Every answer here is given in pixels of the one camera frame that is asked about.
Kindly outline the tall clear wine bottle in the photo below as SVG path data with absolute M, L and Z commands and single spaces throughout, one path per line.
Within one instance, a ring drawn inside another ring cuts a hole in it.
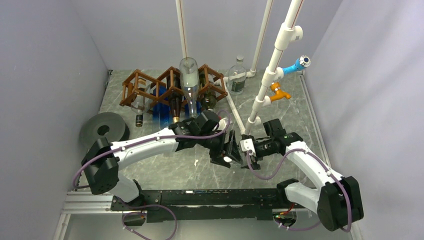
M 179 63 L 181 90 L 190 107 L 191 118 L 196 118 L 196 101 L 200 91 L 199 70 L 196 60 L 185 57 Z

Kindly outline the wide clear jar bottle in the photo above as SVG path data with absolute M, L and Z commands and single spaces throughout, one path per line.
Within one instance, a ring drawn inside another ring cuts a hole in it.
M 228 141 L 224 143 L 223 152 L 222 152 L 222 160 L 224 166 L 227 168 L 231 167 L 231 163 L 240 164 L 242 169 L 248 169 L 248 163 L 246 160 L 246 156 L 240 150 L 239 145 L 236 139 L 236 133 L 234 130 L 230 130 L 228 133 Z

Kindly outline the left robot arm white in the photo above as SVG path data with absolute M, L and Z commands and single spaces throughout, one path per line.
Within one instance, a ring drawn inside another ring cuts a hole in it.
M 84 173 L 87 187 L 93 195 L 110 193 L 131 210 L 144 203 L 142 188 L 120 171 L 141 160 L 190 149 L 200 145 L 209 150 L 210 162 L 226 168 L 232 162 L 243 163 L 233 130 L 228 130 L 231 120 L 221 122 L 217 113 L 204 110 L 197 117 L 172 123 L 164 129 L 139 138 L 109 142 L 97 139 L 81 162 L 79 174 Z

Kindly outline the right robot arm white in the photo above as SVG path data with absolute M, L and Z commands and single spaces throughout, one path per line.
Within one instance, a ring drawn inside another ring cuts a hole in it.
M 288 160 L 309 178 L 313 187 L 294 178 L 278 183 L 275 200 L 280 207 L 299 204 L 315 213 L 329 231 L 349 232 L 354 222 L 364 218 L 360 185 L 353 176 L 345 177 L 330 168 L 297 133 L 287 132 L 278 119 L 265 122 L 263 127 L 266 133 L 263 138 L 245 135 L 240 143 L 229 139 L 222 147 L 213 146 L 218 151 L 216 160 L 226 167 L 230 161 L 238 161 L 261 180 L 274 178 Z M 268 176 L 259 174 L 257 162 L 274 154 L 282 156 L 274 172 Z

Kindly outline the green wine bottle silver cap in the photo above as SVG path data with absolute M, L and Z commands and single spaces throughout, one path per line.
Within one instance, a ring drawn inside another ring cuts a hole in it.
M 204 73 L 201 73 L 199 75 L 199 83 L 200 87 L 203 88 L 206 86 L 206 76 Z M 216 105 L 217 105 L 217 99 L 216 94 L 213 90 L 207 89 L 201 96 L 200 96 L 200 103 L 201 103 L 201 109 L 202 110 L 210 110 L 212 111 Z

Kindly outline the blue square bottle right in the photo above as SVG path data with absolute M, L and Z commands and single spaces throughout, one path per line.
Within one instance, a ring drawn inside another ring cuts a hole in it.
M 200 115 L 200 113 L 202 111 L 202 105 L 201 105 L 201 103 L 199 101 L 196 101 L 196 103 L 195 103 L 194 106 L 195 106 L 195 112 L 196 112 L 196 116 L 195 117 L 197 117 L 197 116 Z M 185 104 L 184 105 L 184 116 L 185 116 L 186 119 L 192 117 L 191 116 L 191 108 L 189 107 L 188 104 Z

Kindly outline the dark bottle gold cap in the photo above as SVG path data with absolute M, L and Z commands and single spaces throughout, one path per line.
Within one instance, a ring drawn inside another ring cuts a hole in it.
M 174 76 L 173 81 L 171 81 L 171 77 L 167 77 L 167 87 L 171 87 L 171 83 L 173 83 L 173 86 L 180 89 L 181 88 L 181 81 L 180 78 L 177 76 Z M 168 103 L 170 107 L 170 113 L 172 116 L 172 122 L 177 123 L 180 121 L 180 113 L 181 113 L 181 104 L 182 104 L 182 95 L 176 92 L 175 90 L 171 92 L 170 96 L 168 97 Z

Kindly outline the standing clear flask bottle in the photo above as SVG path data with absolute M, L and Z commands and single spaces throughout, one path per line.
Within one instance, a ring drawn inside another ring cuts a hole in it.
M 244 57 L 238 55 L 236 63 L 228 70 L 227 89 L 233 95 L 241 94 L 245 87 L 247 71 L 243 66 Z

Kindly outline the clear bottle black cap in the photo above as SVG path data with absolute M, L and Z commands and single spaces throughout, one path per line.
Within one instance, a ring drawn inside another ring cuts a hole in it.
M 144 121 L 144 113 L 150 110 L 152 100 L 144 95 L 137 95 L 132 101 L 130 107 L 135 112 L 135 126 L 141 128 Z

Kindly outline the brown wooden wine rack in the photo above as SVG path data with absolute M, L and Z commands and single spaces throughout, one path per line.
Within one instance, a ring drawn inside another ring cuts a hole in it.
M 210 68 L 207 64 L 203 64 L 198 68 L 199 73 L 205 74 L 205 79 L 207 83 L 205 86 L 201 87 L 198 94 L 200 96 L 204 95 L 207 91 L 213 91 L 217 95 L 217 101 L 228 96 L 227 91 L 224 89 L 224 85 L 216 86 L 214 83 L 209 81 L 209 74 L 213 77 L 213 81 L 218 80 L 219 83 L 224 84 L 224 75 L 222 73 L 217 72 L 216 70 Z M 143 73 L 139 69 L 135 69 L 126 80 L 122 82 L 122 94 L 121 101 L 119 103 L 120 106 L 128 106 L 130 107 L 132 103 L 136 100 L 136 97 L 142 96 L 151 100 L 150 106 L 148 107 L 149 113 L 152 111 L 154 106 L 158 103 L 162 103 L 164 105 L 168 105 L 169 103 L 165 98 L 170 97 L 172 93 L 178 93 L 184 96 L 184 93 L 181 87 L 174 86 L 173 83 L 170 84 L 169 89 L 167 89 L 163 94 L 159 93 L 160 87 L 167 87 L 166 82 L 162 82 L 162 80 L 166 80 L 166 77 L 170 77 L 171 80 L 174 80 L 174 77 L 180 77 L 180 71 L 171 66 L 166 71 L 164 71 L 159 77 L 151 77 L 146 73 Z M 156 88 L 154 93 L 150 93 L 147 88 Z

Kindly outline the orange pipe tap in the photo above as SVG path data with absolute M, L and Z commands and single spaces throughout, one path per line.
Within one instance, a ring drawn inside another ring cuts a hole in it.
M 269 88 L 274 93 L 274 95 L 270 96 L 269 99 L 271 102 L 278 101 L 281 99 L 287 99 L 289 100 L 292 96 L 288 93 L 282 90 L 282 87 L 279 82 L 273 82 Z

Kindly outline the blue pipe valve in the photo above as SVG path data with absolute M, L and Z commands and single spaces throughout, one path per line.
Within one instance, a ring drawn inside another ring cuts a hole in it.
M 294 72 L 303 71 L 311 65 L 311 58 L 307 55 L 301 55 L 293 65 L 283 68 L 284 75 L 288 75 Z

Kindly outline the grey foam disc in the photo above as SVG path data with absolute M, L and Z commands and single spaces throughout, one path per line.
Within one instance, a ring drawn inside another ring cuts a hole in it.
M 102 112 L 82 125 L 78 140 L 82 146 L 89 149 L 100 138 L 107 138 L 109 142 L 125 141 L 130 138 L 130 129 L 119 114 Z

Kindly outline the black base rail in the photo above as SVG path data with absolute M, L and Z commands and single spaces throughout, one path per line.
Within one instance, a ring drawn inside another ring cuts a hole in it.
M 292 206 L 276 188 L 143 190 L 141 199 L 121 203 L 112 211 L 146 211 L 148 223 L 177 220 L 256 219 L 270 221 Z

